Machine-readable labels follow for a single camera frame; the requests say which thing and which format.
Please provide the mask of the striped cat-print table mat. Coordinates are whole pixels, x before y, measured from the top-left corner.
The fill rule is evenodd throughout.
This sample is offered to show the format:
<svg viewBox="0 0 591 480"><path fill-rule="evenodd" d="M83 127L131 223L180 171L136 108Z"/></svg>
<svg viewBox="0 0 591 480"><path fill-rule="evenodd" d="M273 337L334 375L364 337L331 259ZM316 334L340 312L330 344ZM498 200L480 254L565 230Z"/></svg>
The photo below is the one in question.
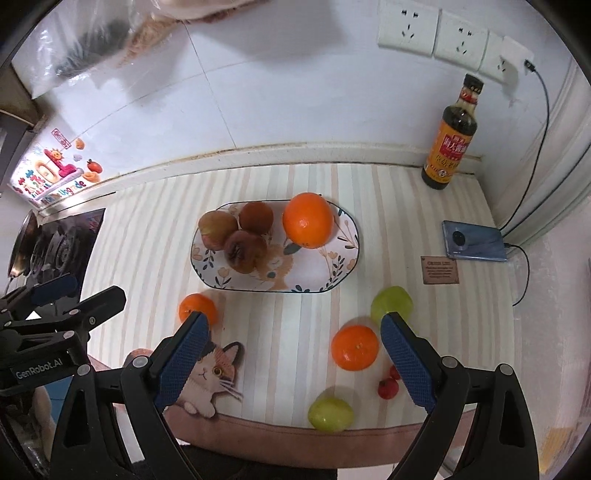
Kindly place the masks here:
<svg viewBox="0 0 591 480"><path fill-rule="evenodd" d="M472 368L515 360L508 267L462 261L458 285L425 285L422 256L442 256L444 220L491 225L479 182L459 175L443 191L430 189L418 170L363 164L303 164L221 170L127 188L105 198L105 212L83 292L121 287L124 310L96 328L90 354L116 368L129 352L154 348L178 324L180 301L204 292L190 253L198 218L232 201L286 200L317 192L355 219L360 256L337 287L321 294L211 291L221 320L214 342L242 343L235 395L215 398L215 418L174 409L168 416L185 440L233 455L332 467L397 461L425 413L406 392L378 395L391 368L381 353L370 368L335 365L332 337L367 324L370 304L389 286L410 294L410 325L443 355ZM353 408L355 421L339 433L318 431L308 409L334 397Z"/></svg>

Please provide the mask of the large orange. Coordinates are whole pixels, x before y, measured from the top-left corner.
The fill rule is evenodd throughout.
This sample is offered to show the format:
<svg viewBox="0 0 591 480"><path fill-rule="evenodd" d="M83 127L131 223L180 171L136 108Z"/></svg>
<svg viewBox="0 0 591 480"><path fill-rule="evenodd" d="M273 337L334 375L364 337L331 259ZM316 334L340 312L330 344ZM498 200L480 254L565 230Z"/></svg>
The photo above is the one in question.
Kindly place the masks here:
<svg viewBox="0 0 591 480"><path fill-rule="evenodd" d="M291 242L307 249L317 249L331 238L334 215L324 197L304 192L287 203L281 220Z"/></svg>

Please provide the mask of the green apple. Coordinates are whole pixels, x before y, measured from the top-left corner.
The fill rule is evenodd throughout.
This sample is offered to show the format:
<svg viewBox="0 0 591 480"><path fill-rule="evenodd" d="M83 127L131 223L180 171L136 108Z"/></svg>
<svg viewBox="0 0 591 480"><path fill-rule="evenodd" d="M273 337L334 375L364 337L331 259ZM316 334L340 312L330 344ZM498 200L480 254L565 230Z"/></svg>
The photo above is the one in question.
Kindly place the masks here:
<svg viewBox="0 0 591 480"><path fill-rule="evenodd" d="M414 310L414 302L401 286L391 286L381 290L370 304L370 319L380 326L381 320L389 313L398 313L408 320Z"/></svg>
<svg viewBox="0 0 591 480"><path fill-rule="evenodd" d="M353 408L339 398L318 398L308 409L308 422L318 431L339 433L352 426L353 421Z"/></svg>

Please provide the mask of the small mandarin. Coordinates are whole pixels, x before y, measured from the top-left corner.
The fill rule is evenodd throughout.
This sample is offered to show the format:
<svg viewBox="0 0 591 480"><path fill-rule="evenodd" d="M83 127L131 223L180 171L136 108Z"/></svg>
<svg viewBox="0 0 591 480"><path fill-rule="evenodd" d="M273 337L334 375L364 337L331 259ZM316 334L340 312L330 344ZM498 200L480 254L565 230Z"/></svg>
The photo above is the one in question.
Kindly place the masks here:
<svg viewBox="0 0 591 480"><path fill-rule="evenodd" d="M218 323L218 312L215 304L211 299L202 294L190 294L180 302L177 309L179 321L183 323L193 312L204 314L209 326Z"/></svg>

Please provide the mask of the small brown-red fruit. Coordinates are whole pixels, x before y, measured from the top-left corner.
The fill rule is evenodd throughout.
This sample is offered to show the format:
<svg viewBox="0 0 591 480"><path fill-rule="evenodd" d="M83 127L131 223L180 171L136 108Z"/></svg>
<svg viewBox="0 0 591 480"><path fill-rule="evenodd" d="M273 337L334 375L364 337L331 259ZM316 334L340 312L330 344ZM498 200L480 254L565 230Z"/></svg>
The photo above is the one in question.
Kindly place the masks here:
<svg viewBox="0 0 591 480"><path fill-rule="evenodd" d="M266 235L273 227L273 209L262 201L246 203L238 214L242 230Z"/></svg>

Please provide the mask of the frosted sliding glass door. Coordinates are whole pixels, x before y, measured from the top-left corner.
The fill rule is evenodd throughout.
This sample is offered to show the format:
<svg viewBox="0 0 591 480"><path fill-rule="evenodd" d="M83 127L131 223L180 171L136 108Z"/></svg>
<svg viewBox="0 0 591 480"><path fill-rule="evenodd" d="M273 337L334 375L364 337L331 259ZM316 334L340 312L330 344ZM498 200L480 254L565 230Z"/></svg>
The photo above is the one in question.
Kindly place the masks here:
<svg viewBox="0 0 591 480"><path fill-rule="evenodd" d="M562 474L590 425L590 84L574 59L537 58L480 181L518 246L516 364L539 448L540 475Z"/></svg>

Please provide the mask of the white wall socket left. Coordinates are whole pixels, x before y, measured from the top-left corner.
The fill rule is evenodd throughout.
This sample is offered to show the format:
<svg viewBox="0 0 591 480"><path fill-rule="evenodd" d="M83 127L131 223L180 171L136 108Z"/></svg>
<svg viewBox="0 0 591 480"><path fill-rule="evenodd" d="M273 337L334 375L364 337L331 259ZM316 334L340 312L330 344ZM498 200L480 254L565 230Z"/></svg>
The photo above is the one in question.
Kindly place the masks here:
<svg viewBox="0 0 591 480"><path fill-rule="evenodd" d="M383 0L379 5L378 45L430 57L440 10L415 1Z"/></svg>

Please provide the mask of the brown small card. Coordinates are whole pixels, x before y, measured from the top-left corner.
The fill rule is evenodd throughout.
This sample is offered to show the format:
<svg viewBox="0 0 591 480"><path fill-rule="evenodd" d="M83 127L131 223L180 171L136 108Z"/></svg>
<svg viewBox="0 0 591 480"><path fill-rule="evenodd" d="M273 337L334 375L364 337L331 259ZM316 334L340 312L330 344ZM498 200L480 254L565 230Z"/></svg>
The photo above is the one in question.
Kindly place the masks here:
<svg viewBox="0 0 591 480"><path fill-rule="evenodd" d="M445 256L422 256L421 266L425 285L458 285L457 261Z"/></svg>

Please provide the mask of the plastic bag with onions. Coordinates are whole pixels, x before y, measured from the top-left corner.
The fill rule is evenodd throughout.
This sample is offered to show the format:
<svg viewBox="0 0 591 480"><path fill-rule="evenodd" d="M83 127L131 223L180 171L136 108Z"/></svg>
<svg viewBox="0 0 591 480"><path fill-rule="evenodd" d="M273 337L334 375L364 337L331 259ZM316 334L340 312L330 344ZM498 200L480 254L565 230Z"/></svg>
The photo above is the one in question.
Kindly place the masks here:
<svg viewBox="0 0 591 480"><path fill-rule="evenodd" d="M260 0L155 0L155 12L183 22L214 23L264 4Z"/></svg>

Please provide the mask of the dark bruised red apple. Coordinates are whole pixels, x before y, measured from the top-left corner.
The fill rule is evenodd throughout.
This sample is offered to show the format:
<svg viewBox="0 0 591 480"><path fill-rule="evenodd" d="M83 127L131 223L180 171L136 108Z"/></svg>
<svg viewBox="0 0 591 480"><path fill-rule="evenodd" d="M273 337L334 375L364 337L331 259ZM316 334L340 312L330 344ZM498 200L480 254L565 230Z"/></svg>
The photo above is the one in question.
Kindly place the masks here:
<svg viewBox="0 0 591 480"><path fill-rule="evenodd" d="M228 266L238 273L249 274L266 256L267 244L262 236L245 230L232 233L224 243L224 258Z"/></svg>

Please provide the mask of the colourful wall sticker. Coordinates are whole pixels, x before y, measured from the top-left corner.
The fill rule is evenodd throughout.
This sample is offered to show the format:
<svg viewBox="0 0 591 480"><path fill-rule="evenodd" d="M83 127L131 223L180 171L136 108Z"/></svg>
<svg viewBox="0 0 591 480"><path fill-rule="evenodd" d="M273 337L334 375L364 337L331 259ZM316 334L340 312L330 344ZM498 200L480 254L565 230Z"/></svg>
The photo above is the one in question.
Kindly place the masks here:
<svg viewBox="0 0 591 480"><path fill-rule="evenodd" d="M41 209L104 179L104 166L91 156L90 147L80 136L50 127L25 151L7 185Z"/></svg>

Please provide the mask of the white charger plug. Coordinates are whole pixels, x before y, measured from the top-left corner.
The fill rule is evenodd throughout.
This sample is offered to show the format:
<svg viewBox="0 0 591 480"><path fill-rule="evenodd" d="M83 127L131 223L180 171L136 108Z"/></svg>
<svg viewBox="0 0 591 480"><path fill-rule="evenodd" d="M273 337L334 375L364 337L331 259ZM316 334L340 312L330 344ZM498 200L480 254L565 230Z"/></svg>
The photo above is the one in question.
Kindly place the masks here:
<svg viewBox="0 0 591 480"><path fill-rule="evenodd" d="M503 91L513 96L520 79L529 71L534 54L527 47L509 36L504 36L499 51L499 70L502 76Z"/></svg>

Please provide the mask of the black gas stove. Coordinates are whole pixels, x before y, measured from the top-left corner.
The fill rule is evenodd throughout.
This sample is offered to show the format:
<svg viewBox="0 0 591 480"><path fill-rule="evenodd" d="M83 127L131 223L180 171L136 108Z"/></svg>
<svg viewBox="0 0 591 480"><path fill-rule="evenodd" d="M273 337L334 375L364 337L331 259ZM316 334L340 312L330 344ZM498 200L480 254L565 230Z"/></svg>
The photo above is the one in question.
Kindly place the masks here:
<svg viewBox="0 0 591 480"><path fill-rule="evenodd" d="M92 210L41 225L30 258L26 285L72 275L80 292L104 212L104 209Z"/></svg>

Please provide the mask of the cherry tomato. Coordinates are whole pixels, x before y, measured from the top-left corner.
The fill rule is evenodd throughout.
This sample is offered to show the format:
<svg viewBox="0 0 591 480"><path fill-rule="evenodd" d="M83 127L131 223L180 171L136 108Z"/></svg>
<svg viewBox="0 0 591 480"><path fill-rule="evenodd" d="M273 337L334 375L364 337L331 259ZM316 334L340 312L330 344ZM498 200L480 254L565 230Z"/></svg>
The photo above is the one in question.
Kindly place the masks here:
<svg viewBox="0 0 591 480"><path fill-rule="evenodd" d="M399 391L399 383L394 378L387 378L379 382L378 395L384 400L394 399Z"/></svg>
<svg viewBox="0 0 591 480"><path fill-rule="evenodd" d="M393 378L393 379L395 379L395 380L401 380L401 378L402 378L401 375L400 375L400 373L398 372L397 368L394 367L394 366L392 366L390 368L390 377Z"/></svg>

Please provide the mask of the red-green apple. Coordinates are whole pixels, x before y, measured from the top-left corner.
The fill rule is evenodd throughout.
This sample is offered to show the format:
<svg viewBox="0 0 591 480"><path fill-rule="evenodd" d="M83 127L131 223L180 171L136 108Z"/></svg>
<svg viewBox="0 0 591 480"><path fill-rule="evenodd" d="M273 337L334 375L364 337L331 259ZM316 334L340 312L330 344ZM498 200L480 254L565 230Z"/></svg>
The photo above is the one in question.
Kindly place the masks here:
<svg viewBox="0 0 591 480"><path fill-rule="evenodd" d="M206 249L221 251L228 237L238 230L238 222L228 212L213 210L199 218L198 230Z"/></svg>

